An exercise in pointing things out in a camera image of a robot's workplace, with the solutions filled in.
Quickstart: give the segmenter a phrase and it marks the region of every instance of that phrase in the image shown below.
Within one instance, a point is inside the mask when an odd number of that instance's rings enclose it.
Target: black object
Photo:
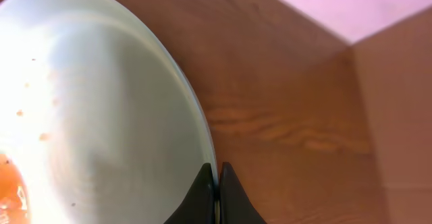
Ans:
[[[250,203],[236,172],[229,163],[222,164],[219,183],[221,224],[265,224]],[[183,202],[165,224],[215,224],[215,196],[210,163],[198,172]]]
[[[214,224],[215,190],[210,163],[205,163],[183,202],[165,224]]]
[[[264,219],[250,203],[231,164],[223,163],[219,187],[221,199],[221,224],[261,224]]]

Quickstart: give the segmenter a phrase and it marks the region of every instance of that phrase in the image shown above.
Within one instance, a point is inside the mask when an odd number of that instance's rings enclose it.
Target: wooden surface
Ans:
[[[393,224],[432,223],[432,9],[354,46]]]
[[[268,223],[387,223],[352,53],[277,0],[118,0],[161,40]]]

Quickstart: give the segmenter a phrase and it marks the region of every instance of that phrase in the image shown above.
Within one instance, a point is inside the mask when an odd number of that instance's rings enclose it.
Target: orange sauce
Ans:
[[[0,224],[30,224],[28,207],[20,172],[0,153]]]

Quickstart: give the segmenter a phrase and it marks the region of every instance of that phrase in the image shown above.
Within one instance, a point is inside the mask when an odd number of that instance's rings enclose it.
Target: white plate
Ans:
[[[188,81],[118,2],[5,0],[0,48],[0,148],[33,224],[160,224],[203,163],[217,182]]]

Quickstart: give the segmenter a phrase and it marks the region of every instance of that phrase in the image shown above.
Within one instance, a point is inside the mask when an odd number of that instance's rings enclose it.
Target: wood grain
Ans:
[[[387,223],[350,49],[277,0],[118,0],[189,79],[268,223]]]

